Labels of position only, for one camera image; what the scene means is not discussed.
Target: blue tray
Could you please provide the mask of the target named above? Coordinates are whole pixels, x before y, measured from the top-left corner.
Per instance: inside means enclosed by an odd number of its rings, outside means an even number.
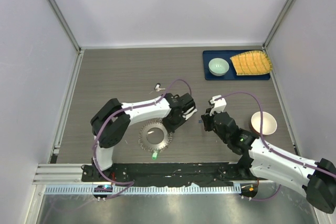
[[[263,74],[261,76],[238,76],[236,70],[233,66],[230,57],[234,55],[241,54],[242,52],[248,52],[251,50],[222,50],[222,51],[203,51],[203,68],[205,80],[208,81],[257,81],[257,80],[269,80],[271,78],[270,74]],[[209,62],[214,58],[222,58],[229,63],[229,71],[223,76],[214,76],[209,71]]]

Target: green object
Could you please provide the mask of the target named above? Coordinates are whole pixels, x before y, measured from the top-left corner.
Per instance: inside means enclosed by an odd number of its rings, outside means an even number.
[[[157,156],[158,156],[157,154],[158,154],[158,152],[153,152],[153,155],[152,155],[152,159],[153,159],[153,160],[156,160],[156,159],[158,158],[158,157],[157,157]]]
[[[229,70],[229,63],[221,58],[212,59],[209,62],[209,70],[215,76],[223,76]]]

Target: yellow cloth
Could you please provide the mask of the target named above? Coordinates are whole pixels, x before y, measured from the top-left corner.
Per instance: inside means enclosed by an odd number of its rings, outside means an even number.
[[[231,61],[238,76],[254,76],[270,73],[271,60],[263,51],[255,50],[232,56]]]

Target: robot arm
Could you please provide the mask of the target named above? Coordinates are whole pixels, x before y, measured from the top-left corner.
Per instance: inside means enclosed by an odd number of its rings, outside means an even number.
[[[336,206],[335,179],[313,168],[298,165],[284,156],[334,174],[335,166],[324,158],[316,162],[293,155],[267,142],[266,147],[258,135],[236,125],[235,120],[224,112],[225,99],[219,97],[221,96],[213,97],[209,101],[211,108],[202,115],[204,128],[206,131],[214,131],[234,153],[242,155],[238,162],[239,173],[243,177],[253,175],[287,186],[306,197],[314,207],[329,214],[333,213]]]
[[[132,124],[149,119],[162,118],[163,125],[170,133],[175,132],[178,127],[197,112],[195,102],[188,93],[181,97],[167,93],[157,103],[159,99],[160,97],[137,103],[120,103],[118,99],[114,98],[108,101],[91,119],[92,132],[96,136],[105,120],[112,113],[129,107],[136,108],[120,112],[104,128],[96,148],[97,163],[102,171],[112,166],[113,148],[121,141],[127,128]]]

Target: mint green bowl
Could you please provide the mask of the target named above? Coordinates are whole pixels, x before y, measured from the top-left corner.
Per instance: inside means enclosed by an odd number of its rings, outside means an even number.
[[[212,59],[209,62],[209,70],[214,76],[223,76],[229,71],[229,63],[221,58]]]

